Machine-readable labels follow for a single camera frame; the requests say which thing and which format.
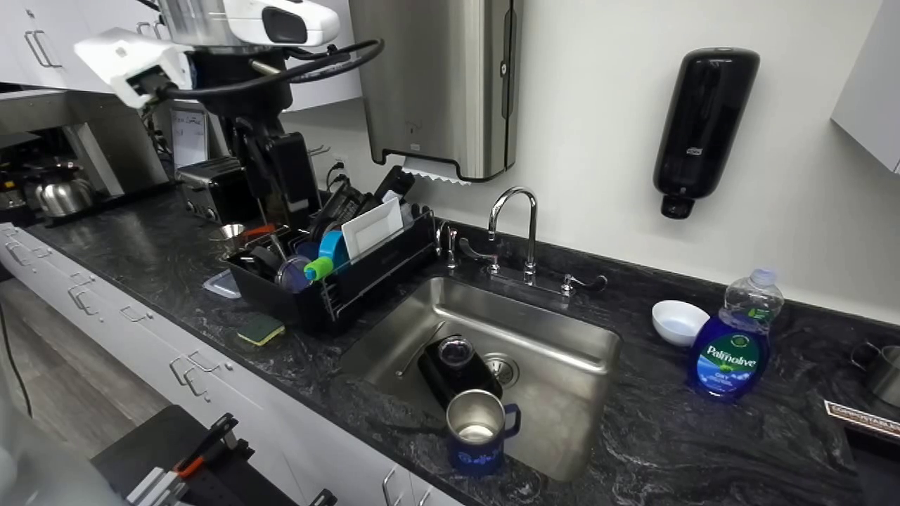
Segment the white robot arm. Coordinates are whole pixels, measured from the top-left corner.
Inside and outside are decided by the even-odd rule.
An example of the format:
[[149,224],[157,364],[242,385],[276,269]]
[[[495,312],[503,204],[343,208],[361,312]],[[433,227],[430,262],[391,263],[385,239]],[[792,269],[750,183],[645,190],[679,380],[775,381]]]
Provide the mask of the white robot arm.
[[167,38],[107,28],[73,52],[134,109],[200,100],[225,128],[269,222],[311,227],[321,213],[312,161],[283,113],[294,83],[378,59],[382,38],[339,44],[342,14],[319,0],[155,0]]

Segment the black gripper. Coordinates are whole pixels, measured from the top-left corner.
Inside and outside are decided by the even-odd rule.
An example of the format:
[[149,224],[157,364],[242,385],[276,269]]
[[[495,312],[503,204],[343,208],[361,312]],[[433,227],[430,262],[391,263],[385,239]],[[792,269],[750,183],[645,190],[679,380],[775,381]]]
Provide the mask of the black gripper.
[[225,100],[231,152],[242,161],[253,196],[271,222],[307,227],[319,211],[312,161],[302,131],[288,131],[288,89],[245,89]]

